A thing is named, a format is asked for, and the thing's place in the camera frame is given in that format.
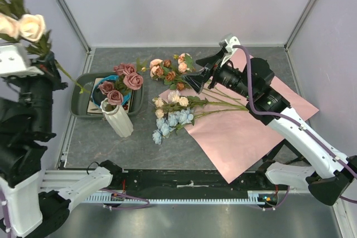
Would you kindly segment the large peach peony stem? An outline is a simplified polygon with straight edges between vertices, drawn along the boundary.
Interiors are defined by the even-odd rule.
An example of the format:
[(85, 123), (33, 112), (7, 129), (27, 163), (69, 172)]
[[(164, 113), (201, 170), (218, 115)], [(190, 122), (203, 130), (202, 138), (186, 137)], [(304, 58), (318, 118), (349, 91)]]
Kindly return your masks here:
[(173, 55), (172, 59), (167, 60), (153, 59), (148, 62), (147, 60), (137, 59), (136, 68), (141, 72), (150, 71), (153, 75), (158, 73), (158, 69), (163, 70), (164, 74), (174, 71), (179, 75), (196, 70), (193, 59), (188, 53)]

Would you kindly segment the peach flower stem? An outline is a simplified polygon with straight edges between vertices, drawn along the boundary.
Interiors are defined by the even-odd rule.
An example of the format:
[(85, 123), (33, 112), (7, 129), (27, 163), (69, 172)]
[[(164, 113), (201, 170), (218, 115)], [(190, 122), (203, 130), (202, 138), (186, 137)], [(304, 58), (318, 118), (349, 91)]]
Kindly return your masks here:
[(155, 116), (157, 119), (164, 118), (174, 112), (181, 110), (192, 112), (197, 118), (205, 115), (226, 112), (226, 111), (247, 111), (237, 99), (234, 103), (218, 99), (211, 95), (213, 100), (208, 98), (201, 99), (198, 96), (183, 96), (178, 91), (170, 91), (167, 98), (153, 98), (152, 102), (155, 106)]

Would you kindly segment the brown orange flower stem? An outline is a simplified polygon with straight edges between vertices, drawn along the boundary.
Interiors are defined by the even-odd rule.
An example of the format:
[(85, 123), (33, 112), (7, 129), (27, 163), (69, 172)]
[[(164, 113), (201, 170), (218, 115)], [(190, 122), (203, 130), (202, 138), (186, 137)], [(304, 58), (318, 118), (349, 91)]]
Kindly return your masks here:
[(182, 79), (183, 75), (186, 75), (191, 72), (187, 72), (185, 74), (177, 74), (174, 71), (163, 73), (163, 70), (158, 69), (158, 73), (153, 75), (150, 72), (150, 77), (153, 80), (162, 80), (164, 85), (167, 85), (170, 90), (178, 90), (183, 91), (184, 89), (190, 89), (190, 85)]

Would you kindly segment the cream rose stem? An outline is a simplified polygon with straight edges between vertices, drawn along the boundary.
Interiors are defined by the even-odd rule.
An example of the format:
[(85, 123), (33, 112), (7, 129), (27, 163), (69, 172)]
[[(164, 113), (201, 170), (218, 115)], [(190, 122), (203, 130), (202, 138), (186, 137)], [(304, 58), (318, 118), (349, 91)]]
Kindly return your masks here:
[[(52, 49), (51, 30), (46, 27), (44, 16), (31, 14), (25, 7), (24, 0), (1, 0), (1, 39), (10, 44), (28, 42), (25, 50), (37, 58), (31, 63), (40, 68), (39, 58), (44, 57)], [(62, 71), (76, 86), (80, 93), (86, 92), (57, 61), (57, 68)]]

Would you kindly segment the dusty pink rose stem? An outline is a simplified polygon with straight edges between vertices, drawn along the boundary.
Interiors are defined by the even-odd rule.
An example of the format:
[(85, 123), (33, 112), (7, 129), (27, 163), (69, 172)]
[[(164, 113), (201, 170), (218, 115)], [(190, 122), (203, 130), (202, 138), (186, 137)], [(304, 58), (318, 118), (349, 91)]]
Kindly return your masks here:
[(106, 79), (98, 85), (107, 100), (104, 111), (113, 111), (118, 105), (122, 105), (124, 98), (139, 90), (143, 84), (143, 77), (133, 64), (119, 64), (113, 67), (113, 71), (117, 75), (115, 80)]

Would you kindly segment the purple pink wrapping paper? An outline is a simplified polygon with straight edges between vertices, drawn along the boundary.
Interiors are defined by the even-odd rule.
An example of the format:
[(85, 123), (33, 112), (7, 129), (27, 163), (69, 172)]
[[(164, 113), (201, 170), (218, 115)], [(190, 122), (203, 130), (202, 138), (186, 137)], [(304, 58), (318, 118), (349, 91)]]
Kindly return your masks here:
[[(245, 54), (239, 50), (231, 58), (243, 70)], [(303, 120), (319, 110), (296, 94), (278, 77), (271, 87), (287, 99)], [(204, 116), (185, 130), (190, 134), (228, 182), (233, 182), (283, 140), (283, 136), (252, 117), (247, 111), (224, 111)]]

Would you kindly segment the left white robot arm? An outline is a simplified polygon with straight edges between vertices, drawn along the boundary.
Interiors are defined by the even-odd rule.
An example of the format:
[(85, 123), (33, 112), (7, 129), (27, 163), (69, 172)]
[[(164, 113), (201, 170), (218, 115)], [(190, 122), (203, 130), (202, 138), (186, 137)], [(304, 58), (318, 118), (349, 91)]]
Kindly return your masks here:
[(107, 160), (71, 186), (40, 191), (41, 159), (55, 136), (52, 93), (67, 83), (52, 52), (33, 60), (18, 52), (5, 56), (12, 70), (2, 71), (1, 78), (20, 92), (17, 101), (1, 99), (1, 229), (9, 237), (47, 237), (87, 197), (118, 189), (122, 169)]

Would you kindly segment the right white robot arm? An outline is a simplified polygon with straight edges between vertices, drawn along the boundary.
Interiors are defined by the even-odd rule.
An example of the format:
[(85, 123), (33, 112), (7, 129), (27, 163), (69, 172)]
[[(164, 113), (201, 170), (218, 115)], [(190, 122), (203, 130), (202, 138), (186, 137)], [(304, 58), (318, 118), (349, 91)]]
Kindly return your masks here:
[(245, 97), (249, 113), (264, 125), (282, 135), (309, 162), (309, 167), (265, 162), (262, 172), (255, 176), (262, 190), (274, 184), (306, 188), (321, 203), (332, 206), (356, 179), (356, 156), (348, 157), (319, 136), (291, 107), (290, 102), (271, 87), (274, 72), (266, 60), (246, 56), (243, 71), (234, 68), (224, 51), (196, 60), (199, 72), (184, 75), (183, 79), (196, 93), (201, 93), (207, 81), (212, 89), (220, 84)]

